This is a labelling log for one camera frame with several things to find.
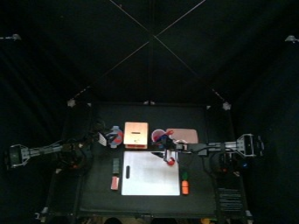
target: cable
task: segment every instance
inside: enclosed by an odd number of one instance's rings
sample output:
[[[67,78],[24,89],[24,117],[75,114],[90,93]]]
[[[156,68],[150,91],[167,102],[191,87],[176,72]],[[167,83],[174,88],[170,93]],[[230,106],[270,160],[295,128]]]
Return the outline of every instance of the cable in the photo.
[[[203,3],[206,0],[200,1],[158,34],[156,37],[163,34]]]

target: black backdrop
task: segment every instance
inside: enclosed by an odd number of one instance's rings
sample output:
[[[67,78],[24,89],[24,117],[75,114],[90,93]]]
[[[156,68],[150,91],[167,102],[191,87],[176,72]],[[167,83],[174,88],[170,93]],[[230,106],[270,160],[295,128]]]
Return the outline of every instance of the black backdrop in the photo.
[[[67,100],[233,104],[238,134],[261,134],[266,157],[247,174],[259,223],[298,219],[298,2],[6,1],[0,7],[2,141],[52,143]],[[7,174],[2,218],[30,223],[48,163]]]

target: pink object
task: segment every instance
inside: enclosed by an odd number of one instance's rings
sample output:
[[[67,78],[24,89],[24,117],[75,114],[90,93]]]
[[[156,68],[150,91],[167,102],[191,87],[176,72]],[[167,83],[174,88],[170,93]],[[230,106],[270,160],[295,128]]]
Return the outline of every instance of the pink object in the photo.
[[[166,132],[163,129],[156,129],[154,132],[152,132],[152,141],[155,142],[158,140],[158,138],[164,135]]]

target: orange box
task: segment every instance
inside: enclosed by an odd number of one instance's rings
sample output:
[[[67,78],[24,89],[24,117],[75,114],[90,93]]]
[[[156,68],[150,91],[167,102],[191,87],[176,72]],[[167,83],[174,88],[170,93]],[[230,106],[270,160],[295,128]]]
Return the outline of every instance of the orange box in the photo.
[[[147,149],[147,122],[126,122],[124,145],[127,149]]]

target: white sheet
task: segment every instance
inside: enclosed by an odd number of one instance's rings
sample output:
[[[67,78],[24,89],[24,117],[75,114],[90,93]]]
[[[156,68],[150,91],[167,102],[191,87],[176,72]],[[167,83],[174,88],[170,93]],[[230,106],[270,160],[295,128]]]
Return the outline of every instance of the white sheet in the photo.
[[[167,165],[150,151],[126,151],[122,195],[180,195],[178,163]]]

